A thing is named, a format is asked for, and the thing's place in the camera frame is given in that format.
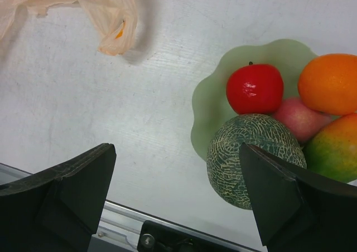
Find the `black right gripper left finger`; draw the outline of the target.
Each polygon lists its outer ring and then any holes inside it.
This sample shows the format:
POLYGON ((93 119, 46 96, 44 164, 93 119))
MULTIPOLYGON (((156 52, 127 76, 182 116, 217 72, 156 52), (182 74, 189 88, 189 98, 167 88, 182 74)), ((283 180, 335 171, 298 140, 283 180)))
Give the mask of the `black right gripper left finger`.
POLYGON ((115 161, 115 146, 103 143, 1 185, 1 251, 87 251, 115 161))

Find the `green netted fake melon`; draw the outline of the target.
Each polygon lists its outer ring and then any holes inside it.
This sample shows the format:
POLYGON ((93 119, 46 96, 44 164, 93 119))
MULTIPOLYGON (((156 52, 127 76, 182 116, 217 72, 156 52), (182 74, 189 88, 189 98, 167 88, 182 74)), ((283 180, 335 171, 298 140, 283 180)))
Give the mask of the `green netted fake melon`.
POLYGON ((240 209, 252 209, 240 165, 239 152, 243 143, 257 146, 299 167, 307 167, 298 140, 281 122, 264 114, 243 114, 229 119, 211 140, 206 165, 214 191, 240 209))

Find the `orange fake orange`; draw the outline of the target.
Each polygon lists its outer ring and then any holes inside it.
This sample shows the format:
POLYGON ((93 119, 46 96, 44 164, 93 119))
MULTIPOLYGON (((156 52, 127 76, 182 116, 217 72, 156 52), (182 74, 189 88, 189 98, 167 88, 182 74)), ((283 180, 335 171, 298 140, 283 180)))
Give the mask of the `orange fake orange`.
POLYGON ((331 115, 356 112, 356 56, 327 54, 314 58, 297 83, 303 103, 331 115))

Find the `translucent orange banana-print bag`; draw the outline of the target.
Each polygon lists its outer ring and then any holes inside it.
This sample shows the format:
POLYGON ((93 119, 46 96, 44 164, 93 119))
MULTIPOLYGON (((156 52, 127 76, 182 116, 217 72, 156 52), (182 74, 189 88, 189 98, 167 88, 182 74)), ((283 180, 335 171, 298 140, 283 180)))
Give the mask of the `translucent orange banana-print bag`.
POLYGON ((1 0, 1 37, 10 30, 20 7, 44 17, 50 8, 79 9, 99 35, 98 51, 122 55, 134 44, 138 22, 136 0, 1 0))

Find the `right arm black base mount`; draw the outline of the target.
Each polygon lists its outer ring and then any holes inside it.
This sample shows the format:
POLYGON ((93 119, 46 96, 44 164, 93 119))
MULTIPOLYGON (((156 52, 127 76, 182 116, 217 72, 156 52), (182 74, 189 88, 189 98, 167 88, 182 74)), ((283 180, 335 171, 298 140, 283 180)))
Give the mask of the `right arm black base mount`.
POLYGON ((137 251, 251 251, 238 244, 177 225, 146 220, 137 251))

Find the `red fake apple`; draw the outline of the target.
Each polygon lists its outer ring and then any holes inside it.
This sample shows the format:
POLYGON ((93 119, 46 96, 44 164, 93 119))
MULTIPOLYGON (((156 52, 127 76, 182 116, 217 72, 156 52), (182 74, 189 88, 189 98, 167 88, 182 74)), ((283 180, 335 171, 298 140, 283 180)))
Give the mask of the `red fake apple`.
POLYGON ((280 71, 269 64, 237 69, 226 84, 226 97, 237 114, 272 114, 281 105, 284 83, 280 71))

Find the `green red fake mango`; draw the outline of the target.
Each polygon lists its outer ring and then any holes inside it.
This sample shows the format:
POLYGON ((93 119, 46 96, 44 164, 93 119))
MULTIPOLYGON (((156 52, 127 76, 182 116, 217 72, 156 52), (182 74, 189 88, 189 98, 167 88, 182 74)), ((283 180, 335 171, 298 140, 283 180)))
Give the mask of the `green red fake mango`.
POLYGON ((356 114, 342 116, 303 148, 307 169, 344 183, 356 180, 356 114))

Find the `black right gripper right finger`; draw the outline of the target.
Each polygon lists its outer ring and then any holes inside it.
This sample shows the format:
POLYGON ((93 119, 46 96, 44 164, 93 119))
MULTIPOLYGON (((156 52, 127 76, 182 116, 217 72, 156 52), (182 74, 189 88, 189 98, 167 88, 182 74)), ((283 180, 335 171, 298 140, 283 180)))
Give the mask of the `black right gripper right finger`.
POLYGON ((356 187, 242 144, 240 165, 268 251, 356 251, 356 187))

